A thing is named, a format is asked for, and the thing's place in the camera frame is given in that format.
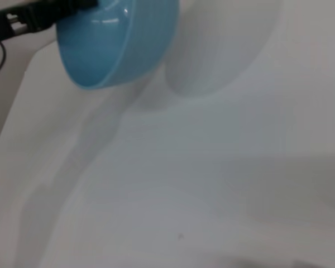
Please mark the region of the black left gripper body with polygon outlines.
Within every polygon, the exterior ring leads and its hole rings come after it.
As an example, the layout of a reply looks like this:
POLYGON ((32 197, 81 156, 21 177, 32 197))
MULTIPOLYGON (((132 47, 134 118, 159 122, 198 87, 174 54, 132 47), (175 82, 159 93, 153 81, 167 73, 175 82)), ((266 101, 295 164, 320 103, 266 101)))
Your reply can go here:
POLYGON ((0 9, 0 42, 29 33, 28 25, 23 18, 26 5, 0 9))

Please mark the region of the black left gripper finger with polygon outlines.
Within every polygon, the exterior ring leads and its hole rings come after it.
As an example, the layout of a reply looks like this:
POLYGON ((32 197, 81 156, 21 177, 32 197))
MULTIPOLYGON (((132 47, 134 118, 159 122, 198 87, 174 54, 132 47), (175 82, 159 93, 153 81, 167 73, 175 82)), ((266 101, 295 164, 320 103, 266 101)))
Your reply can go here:
POLYGON ((36 1, 28 5, 27 26, 31 31, 43 31, 53 24, 75 15, 78 11, 98 5, 97 0, 36 1))

